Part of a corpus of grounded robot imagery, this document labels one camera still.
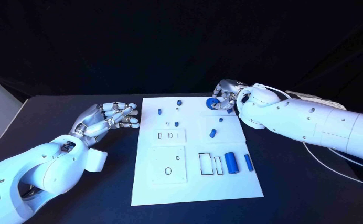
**blue object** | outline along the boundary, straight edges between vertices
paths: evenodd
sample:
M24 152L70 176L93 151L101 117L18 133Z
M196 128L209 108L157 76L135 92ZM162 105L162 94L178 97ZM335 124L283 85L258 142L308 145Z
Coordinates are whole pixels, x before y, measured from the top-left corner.
M252 166L252 162L250 162L250 158L249 158L247 154L245 155L245 160L246 160L246 163L247 163L247 171L253 171L253 166Z
M214 129L211 129L211 132L210 132L209 136L213 138L216 133L217 133L217 131Z
M207 106L209 109L217 110L217 109L214 109L214 108L211 107L211 104L216 104L216 103L220 103L220 101L219 101L216 98L209 97L209 98L206 99L206 106Z
M229 174L236 174L239 172L236 165L236 157L233 152L224 154L226 167L229 169Z

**black tabletop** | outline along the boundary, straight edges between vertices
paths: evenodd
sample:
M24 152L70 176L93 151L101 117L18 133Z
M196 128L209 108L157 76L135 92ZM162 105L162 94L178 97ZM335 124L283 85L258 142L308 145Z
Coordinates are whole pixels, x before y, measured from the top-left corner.
M142 97L186 96L210 94L33 97L0 138L0 160L67 134L77 115L93 104L135 103L141 111ZM85 171L73 189L46 203L26 223L363 222L361 183L322 167L301 142L243 123L242 128L263 198L131 207L138 129L115 129L95 146L108 152L102 172ZM332 169L355 177L328 149L309 148Z

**circular hole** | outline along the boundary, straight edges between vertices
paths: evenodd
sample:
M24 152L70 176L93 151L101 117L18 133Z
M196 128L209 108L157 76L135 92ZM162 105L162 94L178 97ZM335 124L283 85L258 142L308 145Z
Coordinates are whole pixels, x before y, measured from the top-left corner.
M167 175L171 174L171 169L170 169L168 167L164 169L164 173L165 173Z

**robotic hand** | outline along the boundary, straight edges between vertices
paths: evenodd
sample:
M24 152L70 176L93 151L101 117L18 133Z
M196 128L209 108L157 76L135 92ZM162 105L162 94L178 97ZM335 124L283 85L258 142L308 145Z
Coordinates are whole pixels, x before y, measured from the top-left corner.
M272 90L286 99L281 100ZM216 99L219 92L222 102ZM227 110L234 104L239 118L252 128L268 128L294 140L363 158L363 114L292 99L285 92L258 83L247 86L234 80L222 80L206 106L211 110Z
M93 105L67 135L0 162L0 222L23 223L43 204L77 183L83 170L102 171L106 152L89 148L108 129L138 128L135 104ZM20 196L18 181L31 185Z

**rectangular outline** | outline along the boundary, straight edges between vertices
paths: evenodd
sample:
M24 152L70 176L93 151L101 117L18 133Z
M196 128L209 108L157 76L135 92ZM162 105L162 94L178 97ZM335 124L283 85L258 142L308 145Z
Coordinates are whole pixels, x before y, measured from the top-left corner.
M200 154L209 154L210 165L211 165L211 156L210 156L210 153L209 153L209 152L198 153L200 174L201 174L201 175L214 175L213 165L211 165L211 172L213 172L211 174L209 174L209 173L203 174L203 172L201 172Z
M219 158L219 163L220 163L220 169L222 169L222 173L217 173L217 175L223 175L223 167L222 167L222 159Z

